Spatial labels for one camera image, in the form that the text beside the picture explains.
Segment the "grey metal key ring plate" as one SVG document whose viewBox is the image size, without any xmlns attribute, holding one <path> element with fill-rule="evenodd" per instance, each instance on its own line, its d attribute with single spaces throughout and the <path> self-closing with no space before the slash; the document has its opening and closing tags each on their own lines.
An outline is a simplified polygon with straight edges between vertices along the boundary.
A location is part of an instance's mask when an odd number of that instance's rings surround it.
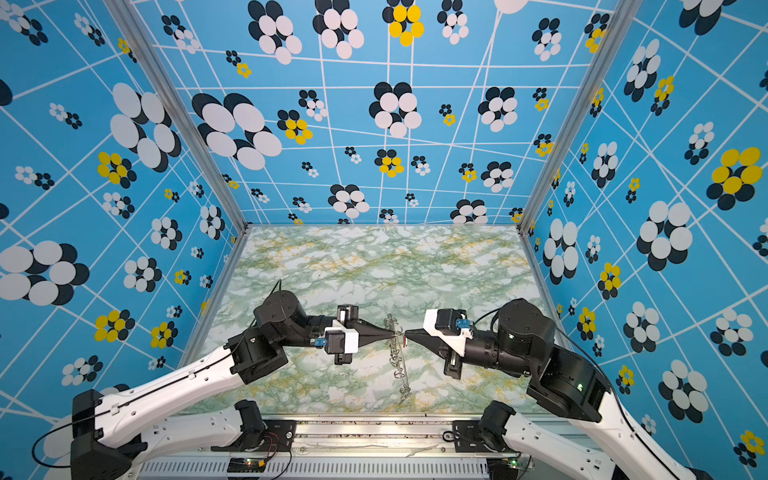
<svg viewBox="0 0 768 480">
<path fill-rule="evenodd" d="M 403 403 L 411 396 L 412 393 L 409 384 L 406 362 L 403 356 L 403 350 L 405 347 L 404 329 L 391 313 L 386 316 L 384 323 L 386 329 L 392 330 L 394 332 L 393 337 L 388 340 L 388 346 L 390 349 L 389 363 L 394 369 L 394 378 L 400 381 L 400 402 Z"/>
</svg>

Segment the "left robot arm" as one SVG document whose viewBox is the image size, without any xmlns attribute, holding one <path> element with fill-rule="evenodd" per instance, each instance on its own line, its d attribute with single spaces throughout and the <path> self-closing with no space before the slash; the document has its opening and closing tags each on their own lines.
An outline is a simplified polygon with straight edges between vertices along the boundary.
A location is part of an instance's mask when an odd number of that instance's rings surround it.
<svg viewBox="0 0 768 480">
<path fill-rule="evenodd" d="M 248 328 L 208 355 L 122 392 L 77 395 L 72 406 L 71 476 L 118 479 L 156 456 L 198 448 L 276 450 L 277 442 L 253 400 L 238 401 L 220 413 L 181 412 L 287 365 L 288 347 L 320 349 L 335 364 L 345 365 L 361 347 L 394 336 L 394 331 L 360 319 L 355 305 L 341 305 L 333 316 L 308 315 L 294 293 L 276 290 L 255 309 Z"/>
</svg>

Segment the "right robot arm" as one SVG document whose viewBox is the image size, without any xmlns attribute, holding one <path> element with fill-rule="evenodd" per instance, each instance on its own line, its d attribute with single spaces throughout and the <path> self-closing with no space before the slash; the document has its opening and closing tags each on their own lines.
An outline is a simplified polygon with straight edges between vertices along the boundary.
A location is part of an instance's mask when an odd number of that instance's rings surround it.
<svg viewBox="0 0 768 480">
<path fill-rule="evenodd" d="M 491 402 L 478 424 L 490 449 L 528 454 L 574 479 L 706 479 L 668 454 L 621 405 L 608 378 L 587 357 L 556 345 L 557 324 L 525 299 L 496 313 L 495 330 L 479 330 L 464 311 L 431 309 L 406 339 L 444 359 L 459 379 L 466 365 L 527 376 L 527 394 L 549 413 L 586 434 L 587 448 Z"/>
</svg>

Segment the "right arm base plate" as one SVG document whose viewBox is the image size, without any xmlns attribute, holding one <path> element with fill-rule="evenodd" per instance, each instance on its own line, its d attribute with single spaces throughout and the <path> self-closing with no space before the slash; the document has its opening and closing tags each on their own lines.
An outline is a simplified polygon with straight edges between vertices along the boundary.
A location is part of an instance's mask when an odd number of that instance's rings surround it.
<svg viewBox="0 0 768 480">
<path fill-rule="evenodd" d="M 458 453 L 496 453 L 482 439 L 477 420 L 455 420 L 452 422 L 451 433 Z"/>
</svg>

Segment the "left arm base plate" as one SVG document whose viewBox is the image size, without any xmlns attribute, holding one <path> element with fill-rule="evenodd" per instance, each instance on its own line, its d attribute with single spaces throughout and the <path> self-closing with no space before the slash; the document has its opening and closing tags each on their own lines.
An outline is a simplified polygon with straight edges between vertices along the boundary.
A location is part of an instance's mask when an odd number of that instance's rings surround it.
<svg viewBox="0 0 768 480">
<path fill-rule="evenodd" d="M 265 420 L 254 433 L 240 433 L 229 446 L 211 446 L 213 452 L 287 452 L 295 439 L 298 422 L 294 420 Z"/>
</svg>

